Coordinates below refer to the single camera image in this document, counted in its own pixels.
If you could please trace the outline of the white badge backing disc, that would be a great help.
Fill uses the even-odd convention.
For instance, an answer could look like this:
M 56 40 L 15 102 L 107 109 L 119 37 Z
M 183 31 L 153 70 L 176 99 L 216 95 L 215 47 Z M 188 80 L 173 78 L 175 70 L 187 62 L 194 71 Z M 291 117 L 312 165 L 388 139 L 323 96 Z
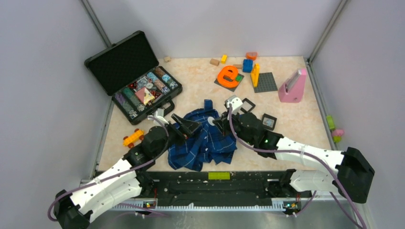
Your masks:
M 209 117 L 207 118 L 207 122 L 208 122 L 210 125 L 212 125 L 212 126 L 215 126 L 214 121 L 215 121 L 215 119 L 214 119 L 212 116 L 209 116 Z

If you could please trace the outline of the blue plaid shirt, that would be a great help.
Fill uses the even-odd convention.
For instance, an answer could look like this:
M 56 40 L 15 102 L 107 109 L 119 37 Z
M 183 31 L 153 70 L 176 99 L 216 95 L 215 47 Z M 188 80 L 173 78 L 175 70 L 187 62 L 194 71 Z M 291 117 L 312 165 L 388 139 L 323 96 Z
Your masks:
M 187 113 L 183 118 L 201 123 L 197 133 L 181 146 L 173 144 L 168 149 L 168 164 L 173 169 L 187 168 L 200 172 L 204 163 L 230 164 L 236 147 L 234 137 L 224 136 L 210 120 L 219 118 L 212 100 L 205 99 L 203 108 Z

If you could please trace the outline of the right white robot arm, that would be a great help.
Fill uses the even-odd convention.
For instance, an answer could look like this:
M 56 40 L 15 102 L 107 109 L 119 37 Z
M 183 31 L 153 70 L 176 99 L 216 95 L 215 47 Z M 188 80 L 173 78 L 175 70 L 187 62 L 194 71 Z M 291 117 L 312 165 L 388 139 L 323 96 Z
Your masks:
M 291 170 L 280 179 L 280 191 L 287 197 L 302 191 L 338 192 L 355 203 L 366 203 L 375 170 L 360 150 L 321 149 L 291 140 L 264 127 L 252 113 L 234 114 L 209 121 L 221 134 L 245 142 L 262 157 L 300 163 L 313 171 Z

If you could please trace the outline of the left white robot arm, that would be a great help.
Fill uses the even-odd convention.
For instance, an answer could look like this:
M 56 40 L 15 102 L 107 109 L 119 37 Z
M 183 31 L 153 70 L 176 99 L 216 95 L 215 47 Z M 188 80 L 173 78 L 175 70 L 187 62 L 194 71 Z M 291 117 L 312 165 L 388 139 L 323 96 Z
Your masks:
M 63 229 L 86 229 L 98 216 L 119 203 L 134 197 L 148 197 L 153 179 L 146 170 L 173 144 L 184 144 L 202 124 L 173 114 L 174 124 L 157 115 L 148 116 L 157 126 L 140 137 L 110 169 L 87 184 L 71 191 L 62 190 L 48 209 L 48 218 Z

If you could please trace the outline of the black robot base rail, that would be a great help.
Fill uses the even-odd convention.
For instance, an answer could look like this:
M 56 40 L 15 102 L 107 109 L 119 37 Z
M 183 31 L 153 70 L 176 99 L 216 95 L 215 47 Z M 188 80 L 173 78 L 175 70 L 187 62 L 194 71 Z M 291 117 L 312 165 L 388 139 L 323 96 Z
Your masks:
M 129 198 L 111 209 L 159 211 L 293 211 L 312 191 L 296 192 L 280 179 L 289 171 L 230 172 L 230 180 L 209 180 L 209 172 L 146 172 L 154 182 L 149 195 Z

